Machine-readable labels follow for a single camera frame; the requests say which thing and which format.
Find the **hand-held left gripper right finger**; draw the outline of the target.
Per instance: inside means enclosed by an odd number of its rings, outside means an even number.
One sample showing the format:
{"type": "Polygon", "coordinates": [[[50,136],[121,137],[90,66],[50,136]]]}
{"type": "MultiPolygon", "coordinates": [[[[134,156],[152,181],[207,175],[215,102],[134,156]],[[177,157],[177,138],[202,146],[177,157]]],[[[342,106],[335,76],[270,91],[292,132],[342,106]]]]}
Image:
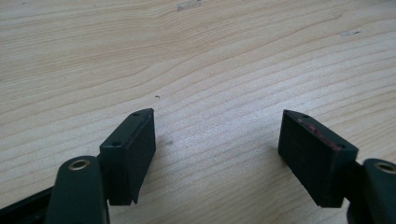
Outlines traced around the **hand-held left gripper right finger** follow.
{"type": "Polygon", "coordinates": [[[344,200],[343,175],[355,162],[358,148],[312,117],[284,110],[278,154],[314,202],[340,207],[344,200]]]}

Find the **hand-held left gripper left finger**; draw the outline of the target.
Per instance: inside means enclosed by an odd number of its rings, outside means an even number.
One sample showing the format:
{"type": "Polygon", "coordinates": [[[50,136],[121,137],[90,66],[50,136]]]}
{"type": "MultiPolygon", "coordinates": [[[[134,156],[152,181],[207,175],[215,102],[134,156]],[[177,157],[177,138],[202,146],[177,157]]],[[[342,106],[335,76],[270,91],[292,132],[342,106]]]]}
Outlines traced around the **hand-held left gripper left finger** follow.
{"type": "Polygon", "coordinates": [[[150,163],[156,152],[154,110],[129,115],[100,146],[105,193],[111,205],[138,202],[150,163]]]}

